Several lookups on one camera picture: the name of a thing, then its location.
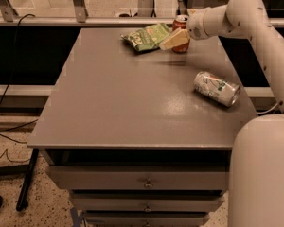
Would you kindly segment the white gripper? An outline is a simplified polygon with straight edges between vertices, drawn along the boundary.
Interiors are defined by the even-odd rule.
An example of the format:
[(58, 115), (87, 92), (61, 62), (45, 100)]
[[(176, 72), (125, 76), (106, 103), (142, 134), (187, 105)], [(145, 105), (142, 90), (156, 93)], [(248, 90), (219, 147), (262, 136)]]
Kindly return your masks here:
[(162, 50), (172, 49), (173, 47), (187, 44), (190, 37), (194, 40), (204, 40), (208, 38), (204, 28), (204, 17), (208, 8), (205, 9), (189, 9), (188, 19), (185, 28), (178, 27), (172, 31), (166, 39), (164, 39), (159, 47)]

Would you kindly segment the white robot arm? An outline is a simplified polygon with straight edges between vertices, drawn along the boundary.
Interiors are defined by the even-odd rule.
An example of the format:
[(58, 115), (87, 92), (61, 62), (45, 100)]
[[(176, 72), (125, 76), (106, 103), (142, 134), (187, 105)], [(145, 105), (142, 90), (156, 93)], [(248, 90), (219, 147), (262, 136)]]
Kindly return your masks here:
[(232, 147), (228, 227), (284, 227), (284, 37), (272, 25), (262, 0), (229, 0), (215, 8), (189, 9), (185, 29), (161, 44), (167, 50), (190, 38), (246, 39), (275, 98), (278, 113), (246, 123)]

